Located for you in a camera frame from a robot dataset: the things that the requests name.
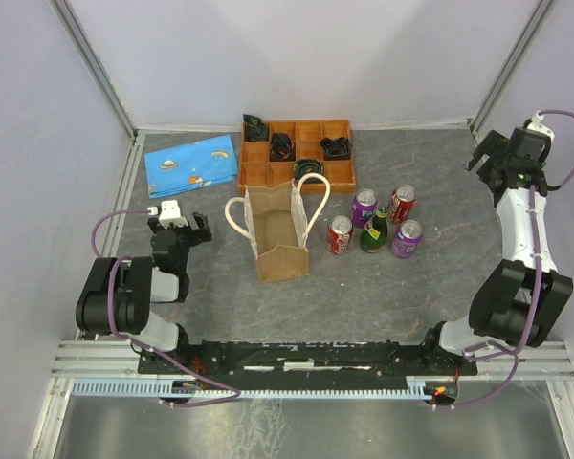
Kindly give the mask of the red coke can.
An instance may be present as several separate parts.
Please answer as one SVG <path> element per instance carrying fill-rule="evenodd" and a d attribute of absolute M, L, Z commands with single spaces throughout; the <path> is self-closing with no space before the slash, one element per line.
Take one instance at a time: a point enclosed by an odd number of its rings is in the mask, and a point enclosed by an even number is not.
<path fill-rule="evenodd" d="M 388 201 L 387 220 L 393 224 L 400 224 L 406 221 L 416 199 L 416 191 L 413 186 L 402 185 L 396 187 Z"/>

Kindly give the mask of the purple soda can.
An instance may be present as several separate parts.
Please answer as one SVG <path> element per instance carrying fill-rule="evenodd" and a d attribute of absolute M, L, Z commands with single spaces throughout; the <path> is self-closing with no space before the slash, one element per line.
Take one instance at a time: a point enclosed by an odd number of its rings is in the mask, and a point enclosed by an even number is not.
<path fill-rule="evenodd" d="M 390 245 L 391 253 L 401 259 L 412 256 L 423 235 L 422 226 L 414 220 L 405 220 L 396 229 Z"/>

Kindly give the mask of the green glass bottle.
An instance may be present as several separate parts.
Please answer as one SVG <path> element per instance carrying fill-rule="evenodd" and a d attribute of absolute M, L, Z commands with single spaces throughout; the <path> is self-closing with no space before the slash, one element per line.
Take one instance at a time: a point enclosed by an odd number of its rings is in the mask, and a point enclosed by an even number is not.
<path fill-rule="evenodd" d="M 385 244 L 387 235 L 387 208 L 384 205 L 379 205 L 373 216 L 364 224 L 360 237 L 360 247 L 367 253 L 377 252 Z"/>

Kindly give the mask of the red soda can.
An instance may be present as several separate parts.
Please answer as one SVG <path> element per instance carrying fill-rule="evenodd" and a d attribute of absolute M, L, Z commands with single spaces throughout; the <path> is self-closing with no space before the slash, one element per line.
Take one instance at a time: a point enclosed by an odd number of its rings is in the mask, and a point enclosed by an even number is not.
<path fill-rule="evenodd" d="M 345 254 L 351 236 L 353 234 L 353 225 L 351 220 L 343 215 L 334 217 L 327 229 L 327 249 L 329 252 L 342 255 Z"/>

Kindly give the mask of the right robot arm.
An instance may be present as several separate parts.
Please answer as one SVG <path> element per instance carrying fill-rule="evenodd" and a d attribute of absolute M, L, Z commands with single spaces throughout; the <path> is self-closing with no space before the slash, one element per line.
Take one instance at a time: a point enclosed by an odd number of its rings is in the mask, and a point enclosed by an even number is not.
<path fill-rule="evenodd" d="M 476 147 L 467 167 L 492 193 L 502 258 L 466 317 L 428 331 L 419 352 L 428 372 L 539 347 L 571 297 L 573 281 L 559 273 L 546 239 L 552 188 L 543 169 L 553 140 L 550 128 L 529 120 L 509 137 L 490 131 Z"/>

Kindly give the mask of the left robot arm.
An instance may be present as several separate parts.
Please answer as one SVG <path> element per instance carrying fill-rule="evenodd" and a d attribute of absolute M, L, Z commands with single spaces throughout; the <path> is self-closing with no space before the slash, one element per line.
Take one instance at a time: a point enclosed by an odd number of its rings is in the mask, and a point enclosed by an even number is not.
<path fill-rule="evenodd" d="M 176 201 L 131 212 L 148 216 L 151 254 L 123 261 L 98 256 L 77 302 L 77 327 L 86 333 L 131 339 L 140 348 L 160 352 L 160 363 L 170 372 L 181 373 L 192 362 L 187 332 L 153 313 L 151 305 L 186 300 L 190 250 L 212 240 L 208 216 L 195 212 L 193 227 Z"/>

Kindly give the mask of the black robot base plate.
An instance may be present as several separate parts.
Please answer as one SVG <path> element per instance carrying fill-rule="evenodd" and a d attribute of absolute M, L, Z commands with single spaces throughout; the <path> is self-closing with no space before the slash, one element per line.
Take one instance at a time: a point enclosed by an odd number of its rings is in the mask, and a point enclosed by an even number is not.
<path fill-rule="evenodd" d="M 475 363 L 438 347 L 393 341 L 204 341 L 190 344 L 185 360 L 175 360 L 189 370 L 241 391 L 404 389 L 408 377 L 451 380 L 477 374 Z"/>

